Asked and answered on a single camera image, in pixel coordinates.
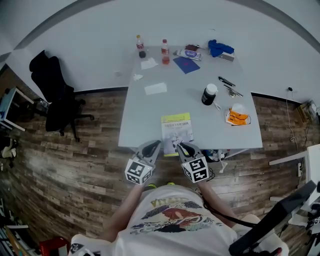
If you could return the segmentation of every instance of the person's left arm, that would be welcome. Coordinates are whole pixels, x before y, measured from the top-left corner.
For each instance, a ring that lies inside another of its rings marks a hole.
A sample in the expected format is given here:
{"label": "person's left arm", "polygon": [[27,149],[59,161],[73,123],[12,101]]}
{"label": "person's left arm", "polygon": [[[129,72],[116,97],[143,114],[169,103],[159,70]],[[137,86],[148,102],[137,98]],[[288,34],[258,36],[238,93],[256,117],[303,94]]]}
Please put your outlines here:
{"label": "person's left arm", "polygon": [[131,216],[139,204],[143,191],[144,185],[135,185],[132,188],[129,195],[108,220],[108,224],[104,228],[105,230],[98,239],[107,240],[111,243],[116,240],[118,233],[127,228]]}

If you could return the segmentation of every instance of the black bottle with white lid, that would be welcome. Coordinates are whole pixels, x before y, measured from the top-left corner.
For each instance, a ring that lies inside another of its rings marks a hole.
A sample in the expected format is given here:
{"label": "black bottle with white lid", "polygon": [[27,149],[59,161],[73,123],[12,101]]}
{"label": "black bottle with white lid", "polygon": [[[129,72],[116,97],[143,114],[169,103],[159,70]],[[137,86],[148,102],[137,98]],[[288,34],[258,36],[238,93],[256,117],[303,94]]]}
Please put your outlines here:
{"label": "black bottle with white lid", "polygon": [[204,89],[201,101],[204,105],[211,105],[216,97],[216,94],[218,92],[218,88],[213,83],[209,83],[206,88]]}

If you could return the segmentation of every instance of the yellow-green shoe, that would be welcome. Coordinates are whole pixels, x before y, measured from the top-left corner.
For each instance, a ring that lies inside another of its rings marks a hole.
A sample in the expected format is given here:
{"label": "yellow-green shoe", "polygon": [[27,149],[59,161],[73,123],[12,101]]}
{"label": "yellow-green shoe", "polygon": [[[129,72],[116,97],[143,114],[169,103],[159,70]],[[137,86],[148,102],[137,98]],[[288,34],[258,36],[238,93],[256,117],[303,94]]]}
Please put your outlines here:
{"label": "yellow-green shoe", "polygon": [[150,184],[148,185],[148,187],[151,187],[151,188],[154,188],[154,189],[157,188],[156,184],[154,184],[154,183],[150,183]]}

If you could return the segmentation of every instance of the blue booklet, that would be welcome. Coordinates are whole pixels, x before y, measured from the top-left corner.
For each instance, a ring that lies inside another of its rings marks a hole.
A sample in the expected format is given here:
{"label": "blue booklet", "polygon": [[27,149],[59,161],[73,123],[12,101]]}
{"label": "blue booklet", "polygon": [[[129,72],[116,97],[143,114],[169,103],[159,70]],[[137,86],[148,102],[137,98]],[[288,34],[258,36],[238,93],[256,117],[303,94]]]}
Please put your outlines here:
{"label": "blue booklet", "polygon": [[200,67],[192,59],[189,58],[178,57],[174,58],[173,61],[185,74],[200,69]]}

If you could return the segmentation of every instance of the soda bottle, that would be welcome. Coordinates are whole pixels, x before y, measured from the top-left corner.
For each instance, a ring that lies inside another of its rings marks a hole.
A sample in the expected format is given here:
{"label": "soda bottle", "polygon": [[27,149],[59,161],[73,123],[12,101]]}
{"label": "soda bottle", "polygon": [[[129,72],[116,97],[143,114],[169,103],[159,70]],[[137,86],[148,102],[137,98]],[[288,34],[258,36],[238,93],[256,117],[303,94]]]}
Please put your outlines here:
{"label": "soda bottle", "polygon": [[140,58],[146,57],[145,44],[142,41],[142,38],[140,37],[139,34],[136,35],[136,47],[139,51],[139,57]]}
{"label": "soda bottle", "polygon": [[169,46],[167,44],[167,39],[162,40],[161,53],[162,53],[162,63],[169,64],[170,57],[169,57]]}

